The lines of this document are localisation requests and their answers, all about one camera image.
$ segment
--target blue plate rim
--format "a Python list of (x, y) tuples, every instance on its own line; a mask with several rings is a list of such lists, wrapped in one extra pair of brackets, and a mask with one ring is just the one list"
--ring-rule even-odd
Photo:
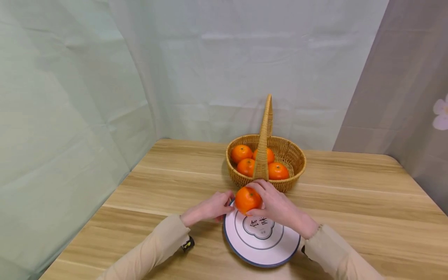
[(231, 244), (230, 240), (228, 239), (227, 236), (227, 230), (225, 229), (225, 220), (226, 220), (227, 214), (224, 215), (224, 219), (223, 219), (223, 229), (224, 229), (224, 235), (225, 235), (225, 239), (227, 240), (227, 243), (229, 244), (230, 248), (232, 249), (232, 251), (237, 254), (238, 257), (240, 257), (243, 261), (245, 261), (246, 263), (249, 263), (253, 266), (256, 267), (263, 267), (263, 268), (273, 268), (273, 267), (279, 267), (281, 265), (284, 265), (285, 263), (289, 262), (290, 259), (295, 255), (295, 253), (297, 252), (297, 249), (299, 248), (300, 245), (300, 240), (302, 239), (302, 236), (299, 235), (299, 242), (297, 243), (296, 249), (294, 250), (293, 254), (290, 255), (286, 260), (280, 262), (280, 263), (275, 263), (275, 264), (270, 264), (270, 265), (265, 265), (265, 264), (259, 264), (259, 263), (254, 263), (248, 259), (246, 259), (245, 257), (241, 256), (240, 253), (238, 253), (238, 251), (233, 247), (233, 245)]

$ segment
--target woven basket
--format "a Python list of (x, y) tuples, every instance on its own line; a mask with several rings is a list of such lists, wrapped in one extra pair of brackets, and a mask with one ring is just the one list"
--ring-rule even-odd
[[(253, 178), (240, 174), (236, 170), (237, 165), (231, 160), (231, 152), (233, 148), (236, 145), (241, 144), (249, 146), (252, 151), (258, 149)], [(282, 163), (288, 169), (288, 179), (269, 180), (266, 152), (268, 147), (274, 152), (276, 157), (275, 161)], [(264, 179), (273, 184), (274, 187), (282, 193), (287, 192), (294, 187), (306, 166), (306, 157), (296, 144), (288, 139), (272, 136), (271, 95), (267, 96), (260, 134), (244, 135), (230, 142), (226, 150), (226, 160), (230, 178), (237, 186), (243, 187), (255, 179)]]

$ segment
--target hand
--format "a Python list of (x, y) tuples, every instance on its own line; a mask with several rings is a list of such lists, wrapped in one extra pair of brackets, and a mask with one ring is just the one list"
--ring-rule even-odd
[(201, 220), (215, 219), (219, 222), (225, 214), (234, 210), (232, 206), (229, 206), (230, 201), (234, 198), (235, 195), (231, 190), (225, 193), (216, 192), (211, 198), (188, 209), (181, 215), (181, 220), (188, 228)]
[(292, 228), (303, 238), (310, 239), (319, 229), (319, 224), (308, 214), (298, 209), (284, 193), (264, 180), (255, 180), (247, 184), (261, 196), (264, 209), (252, 209), (248, 215), (266, 217), (286, 227)]

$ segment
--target plate logo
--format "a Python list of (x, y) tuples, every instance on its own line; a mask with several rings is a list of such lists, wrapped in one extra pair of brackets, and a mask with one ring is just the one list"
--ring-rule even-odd
[(245, 217), (244, 230), (258, 239), (265, 240), (271, 237), (275, 222), (265, 217)]

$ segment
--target wrinkled cloth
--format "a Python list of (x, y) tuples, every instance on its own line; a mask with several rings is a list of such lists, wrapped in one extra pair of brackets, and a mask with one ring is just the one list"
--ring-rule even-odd
[[(108, 268), (97, 280), (140, 280), (171, 257), (189, 239), (179, 215), (164, 219), (148, 237)], [(328, 225), (304, 243), (305, 254), (338, 280), (383, 277)]]
[(121, 257), (97, 280), (140, 280), (155, 266), (171, 257), (190, 232), (179, 215), (172, 215), (156, 226), (142, 243)]
[(321, 225), (317, 233), (305, 241), (305, 254), (338, 280), (384, 279), (328, 225)]

